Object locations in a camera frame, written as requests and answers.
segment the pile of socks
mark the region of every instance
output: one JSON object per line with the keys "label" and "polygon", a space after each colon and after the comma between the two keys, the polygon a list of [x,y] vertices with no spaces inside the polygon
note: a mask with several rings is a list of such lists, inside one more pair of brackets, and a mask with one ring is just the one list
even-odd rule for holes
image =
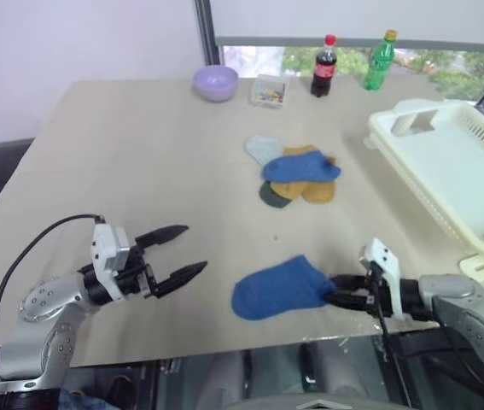
{"label": "pile of socks", "polygon": [[313,145],[285,148],[277,138],[257,136],[245,148],[263,166],[265,182],[259,195],[271,207],[284,208],[300,196],[309,203],[326,203],[335,196],[341,169],[335,158]]}

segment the red label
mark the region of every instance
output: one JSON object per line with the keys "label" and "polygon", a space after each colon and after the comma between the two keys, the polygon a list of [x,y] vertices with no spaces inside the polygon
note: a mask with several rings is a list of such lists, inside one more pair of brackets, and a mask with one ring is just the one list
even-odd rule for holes
{"label": "red label", "polygon": [[322,79],[330,79],[335,73],[336,64],[332,66],[324,66],[323,64],[316,64],[313,73]]}

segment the bottle cap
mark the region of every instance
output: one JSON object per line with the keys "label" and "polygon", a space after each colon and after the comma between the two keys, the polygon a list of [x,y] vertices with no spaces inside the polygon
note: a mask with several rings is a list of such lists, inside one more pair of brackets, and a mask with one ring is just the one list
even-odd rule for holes
{"label": "bottle cap", "polygon": [[327,45],[335,45],[336,43],[336,36],[333,36],[331,34],[327,34],[325,36],[325,44]]}
{"label": "bottle cap", "polygon": [[386,40],[395,41],[395,39],[397,38],[397,32],[395,30],[387,30],[384,38]]}

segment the window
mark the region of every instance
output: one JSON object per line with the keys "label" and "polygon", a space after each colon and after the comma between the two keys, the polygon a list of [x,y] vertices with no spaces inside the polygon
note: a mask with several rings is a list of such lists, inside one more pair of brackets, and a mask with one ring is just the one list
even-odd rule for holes
{"label": "window", "polygon": [[[311,76],[319,47],[224,46],[227,66],[241,77],[271,75]],[[371,49],[336,48],[336,72],[363,78]],[[444,97],[477,101],[484,94],[484,53],[450,50],[397,49],[390,75],[428,77]]]}

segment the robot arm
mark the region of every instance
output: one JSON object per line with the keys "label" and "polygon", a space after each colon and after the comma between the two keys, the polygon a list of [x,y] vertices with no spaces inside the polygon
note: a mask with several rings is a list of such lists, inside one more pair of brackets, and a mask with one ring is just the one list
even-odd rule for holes
{"label": "robot arm", "polygon": [[[378,298],[386,316],[404,319],[406,313],[414,320],[434,320],[456,330],[484,363],[484,287],[481,284],[457,274],[401,279],[397,258],[376,238],[363,248],[361,263],[368,269],[368,275],[333,278],[340,290],[327,295],[327,302],[376,315],[375,298]],[[369,292],[375,282],[378,295]]]}
{"label": "robot arm", "polygon": [[0,409],[57,408],[85,318],[130,294],[163,297],[200,273],[206,262],[185,266],[158,284],[143,258],[145,248],[168,242],[187,229],[161,228],[136,238],[130,247],[124,230],[97,224],[93,263],[40,283],[21,301],[17,326],[0,348]]}

